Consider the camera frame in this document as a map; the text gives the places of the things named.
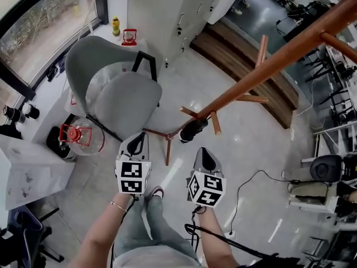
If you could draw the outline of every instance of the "gray chair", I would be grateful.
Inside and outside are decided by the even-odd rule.
[[[136,73],[142,59],[150,63],[152,79]],[[132,71],[118,73],[105,85],[95,101],[95,116],[92,116],[85,100],[92,77],[105,66],[121,61],[134,61]],[[66,56],[65,70],[76,102],[86,118],[120,142],[143,128],[161,98],[155,58],[141,51],[124,49],[101,37],[79,40]]]

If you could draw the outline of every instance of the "window frame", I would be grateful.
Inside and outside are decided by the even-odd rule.
[[[0,39],[21,18],[32,6],[40,0],[20,0],[0,19]],[[92,22],[93,29],[109,22],[108,0],[96,0],[97,18]],[[88,26],[82,31],[81,37],[90,33]],[[31,101],[36,95],[36,89],[46,78],[48,69],[56,64],[73,46],[78,39],[77,32],[72,38],[64,43],[48,61],[41,67],[29,84],[26,84],[1,58],[0,58],[0,79],[17,91],[21,96],[15,104],[16,108],[21,108],[26,101]]]

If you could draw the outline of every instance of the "yellow bottle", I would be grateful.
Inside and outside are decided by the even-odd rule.
[[[120,35],[120,21],[117,16],[115,16],[112,20],[112,26],[113,26],[113,35],[114,36],[119,36]]]

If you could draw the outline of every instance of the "window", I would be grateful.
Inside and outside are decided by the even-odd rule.
[[[0,20],[0,109],[5,104],[14,106],[21,95],[32,99],[35,93],[31,93],[30,85],[44,77],[49,66],[75,41],[92,2],[22,0]],[[106,3],[97,0],[97,7],[90,11],[88,20],[93,26],[108,23]],[[1,112],[0,125],[5,120]]]

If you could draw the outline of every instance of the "bracelet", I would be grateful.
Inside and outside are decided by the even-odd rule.
[[[118,208],[120,208],[123,212],[128,212],[126,209],[122,208],[121,206],[119,206],[118,204],[116,204],[115,202],[113,202],[112,200],[109,201],[111,204],[116,205]]]

